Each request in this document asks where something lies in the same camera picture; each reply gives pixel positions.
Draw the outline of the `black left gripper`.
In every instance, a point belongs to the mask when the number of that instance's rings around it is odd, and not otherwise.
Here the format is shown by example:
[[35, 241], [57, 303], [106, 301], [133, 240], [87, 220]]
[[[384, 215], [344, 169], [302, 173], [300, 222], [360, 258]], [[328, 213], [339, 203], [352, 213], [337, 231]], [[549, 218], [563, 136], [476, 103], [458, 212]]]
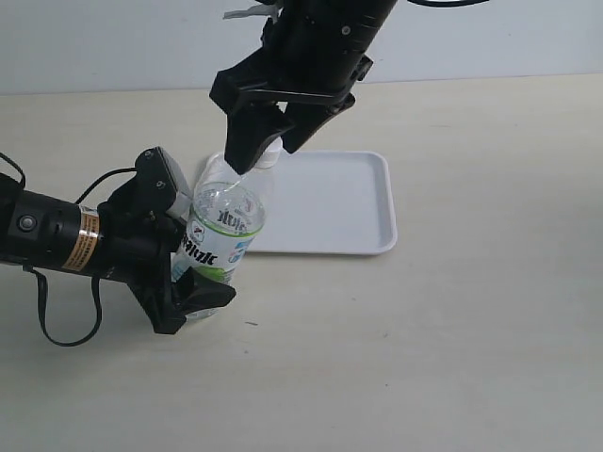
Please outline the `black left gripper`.
[[125, 283], [157, 334], [175, 334], [184, 316], [211, 316], [236, 296], [234, 287], [187, 270], [171, 283], [171, 255], [180, 247], [186, 221], [135, 206], [135, 181], [99, 205], [104, 226], [103, 278]]

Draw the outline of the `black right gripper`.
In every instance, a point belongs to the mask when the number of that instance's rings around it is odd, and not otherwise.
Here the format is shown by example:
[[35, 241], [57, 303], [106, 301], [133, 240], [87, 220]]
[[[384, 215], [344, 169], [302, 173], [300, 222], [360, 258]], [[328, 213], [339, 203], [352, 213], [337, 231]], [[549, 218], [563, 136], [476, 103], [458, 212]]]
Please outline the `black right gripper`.
[[[217, 73], [210, 98], [227, 116], [225, 161], [249, 172], [282, 136], [299, 150], [327, 122], [354, 106], [341, 103], [373, 65], [372, 1], [259, 1], [225, 20], [265, 16], [261, 47]], [[275, 102], [290, 102], [285, 112]]]

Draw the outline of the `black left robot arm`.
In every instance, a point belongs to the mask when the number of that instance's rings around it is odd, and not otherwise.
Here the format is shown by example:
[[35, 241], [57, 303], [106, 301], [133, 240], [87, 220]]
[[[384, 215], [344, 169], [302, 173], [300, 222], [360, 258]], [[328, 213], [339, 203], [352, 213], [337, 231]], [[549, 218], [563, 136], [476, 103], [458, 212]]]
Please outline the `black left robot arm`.
[[3, 175], [1, 261], [36, 277], [40, 324], [46, 324], [45, 269], [90, 278], [98, 318], [100, 282], [126, 284], [159, 334], [175, 334], [188, 315], [229, 304], [236, 291], [227, 284], [192, 269], [171, 279], [171, 255], [185, 232], [173, 208], [175, 195], [173, 186], [159, 187], [137, 174], [89, 209], [28, 191]]

